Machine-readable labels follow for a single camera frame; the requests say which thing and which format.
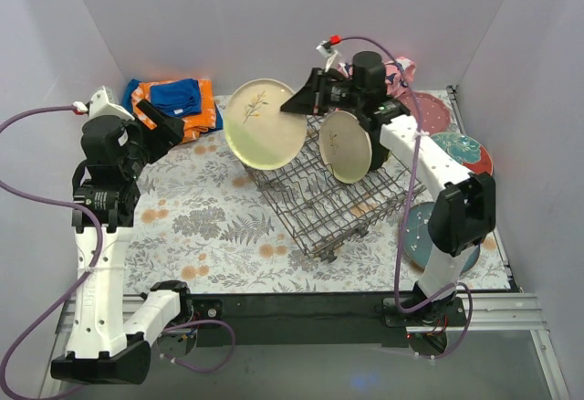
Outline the cream green plate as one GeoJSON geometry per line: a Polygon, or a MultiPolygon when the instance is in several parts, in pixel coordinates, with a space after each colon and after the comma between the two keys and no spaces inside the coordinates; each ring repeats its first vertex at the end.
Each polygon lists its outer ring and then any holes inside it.
{"type": "Polygon", "coordinates": [[[318,147],[326,168],[344,184],[357,183],[370,169],[370,136],[347,111],[333,111],[325,118],[319,129],[318,147]]]}
{"type": "Polygon", "coordinates": [[[293,95],[287,84],[275,79],[248,81],[232,94],[224,110],[224,134],[242,163],[270,171],[299,154],[307,136],[307,118],[280,110],[293,95]]]}

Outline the grey wire dish rack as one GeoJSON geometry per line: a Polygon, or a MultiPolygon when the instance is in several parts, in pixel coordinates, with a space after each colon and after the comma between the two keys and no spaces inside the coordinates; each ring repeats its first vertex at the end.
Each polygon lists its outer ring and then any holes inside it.
{"type": "Polygon", "coordinates": [[[411,173],[391,156],[357,183],[343,184],[320,156],[321,123],[308,119],[305,144],[291,163],[274,171],[245,170],[300,251],[332,262],[343,244],[366,236],[378,221],[402,214],[411,173]]]}

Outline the red teal floral plate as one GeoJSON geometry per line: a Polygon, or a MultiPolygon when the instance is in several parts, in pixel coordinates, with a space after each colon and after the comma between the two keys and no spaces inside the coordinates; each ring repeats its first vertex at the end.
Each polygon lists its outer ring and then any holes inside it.
{"type": "Polygon", "coordinates": [[[454,160],[476,174],[493,174],[494,165],[486,148],[460,132],[438,132],[431,138],[454,160]]]}

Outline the dark blue floral plate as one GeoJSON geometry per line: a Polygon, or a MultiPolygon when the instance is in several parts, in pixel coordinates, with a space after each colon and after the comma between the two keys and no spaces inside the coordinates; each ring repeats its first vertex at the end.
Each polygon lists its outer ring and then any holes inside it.
{"type": "Polygon", "coordinates": [[[408,214],[403,241],[404,256],[419,271],[424,271],[431,255],[433,242],[428,232],[428,222],[434,202],[414,205],[408,214]]]}
{"type": "Polygon", "coordinates": [[[380,143],[380,132],[368,133],[371,144],[371,160],[369,171],[374,172],[380,169],[388,160],[389,150],[380,143]]]}

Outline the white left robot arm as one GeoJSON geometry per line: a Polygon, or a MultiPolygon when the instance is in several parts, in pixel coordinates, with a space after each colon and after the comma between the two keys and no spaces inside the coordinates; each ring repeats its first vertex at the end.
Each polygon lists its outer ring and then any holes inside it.
{"type": "Polygon", "coordinates": [[[73,200],[95,216],[72,214],[78,276],[72,331],[64,353],[50,365],[53,378],[78,384],[140,384],[150,369],[151,347],[170,326],[194,315],[185,282],[154,284],[129,320],[123,318],[126,251],[144,167],[181,143],[179,119],[140,100],[139,114],[92,114],[82,127],[85,155],[72,177],[73,200]]]}

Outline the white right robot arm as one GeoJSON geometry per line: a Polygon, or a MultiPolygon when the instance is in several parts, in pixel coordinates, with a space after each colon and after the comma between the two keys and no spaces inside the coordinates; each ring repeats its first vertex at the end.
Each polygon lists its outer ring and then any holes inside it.
{"type": "Polygon", "coordinates": [[[467,259],[495,228],[492,175],[472,172],[440,148],[422,129],[419,108],[409,109],[389,94],[385,65],[372,51],[357,53],[348,75],[313,68],[280,110],[324,117],[319,146],[337,180],[356,183],[392,154],[407,165],[411,181],[421,182],[430,193],[428,263],[412,296],[402,300],[396,295],[391,309],[423,324],[438,322],[454,301],[467,259]]]}

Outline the pink navy patterned cloth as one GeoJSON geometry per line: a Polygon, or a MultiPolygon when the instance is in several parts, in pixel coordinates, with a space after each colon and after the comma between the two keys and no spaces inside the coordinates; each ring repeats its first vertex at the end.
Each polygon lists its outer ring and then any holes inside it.
{"type": "Polygon", "coordinates": [[[338,71],[354,84],[363,96],[380,98],[383,91],[397,98],[413,83],[416,64],[408,58],[384,61],[371,51],[353,57],[353,62],[340,62],[338,71]]]}

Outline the pink polka dot plate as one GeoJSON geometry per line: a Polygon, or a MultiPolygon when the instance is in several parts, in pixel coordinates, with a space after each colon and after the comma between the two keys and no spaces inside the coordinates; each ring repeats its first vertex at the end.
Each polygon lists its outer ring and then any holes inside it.
{"type": "Polygon", "coordinates": [[[412,116],[421,124],[422,130],[430,134],[446,132],[451,123],[450,111],[446,105],[440,99],[428,93],[415,91],[414,95],[422,114],[421,119],[419,118],[419,112],[415,109],[410,93],[402,94],[398,100],[410,110],[412,116]]]}

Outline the floral patterned table mat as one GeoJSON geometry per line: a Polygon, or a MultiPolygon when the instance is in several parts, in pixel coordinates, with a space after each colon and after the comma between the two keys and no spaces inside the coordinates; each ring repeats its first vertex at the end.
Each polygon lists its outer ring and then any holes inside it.
{"type": "Polygon", "coordinates": [[[174,148],[144,169],[139,187],[128,294],[167,279],[208,293],[408,290],[420,275],[396,260],[403,210],[343,244],[332,262],[305,256],[222,132],[174,148]]]}

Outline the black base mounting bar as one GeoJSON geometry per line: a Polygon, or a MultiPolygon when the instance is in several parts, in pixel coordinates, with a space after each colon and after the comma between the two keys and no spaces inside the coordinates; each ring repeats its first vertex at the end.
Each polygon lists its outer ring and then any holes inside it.
{"type": "Polygon", "coordinates": [[[390,291],[192,294],[197,321],[223,321],[238,345],[372,344],[390,348],[408,345],[409,332],[464,326],[463,300],[445,308],[441,321],[403,314],[393,306],[390,291]]]}

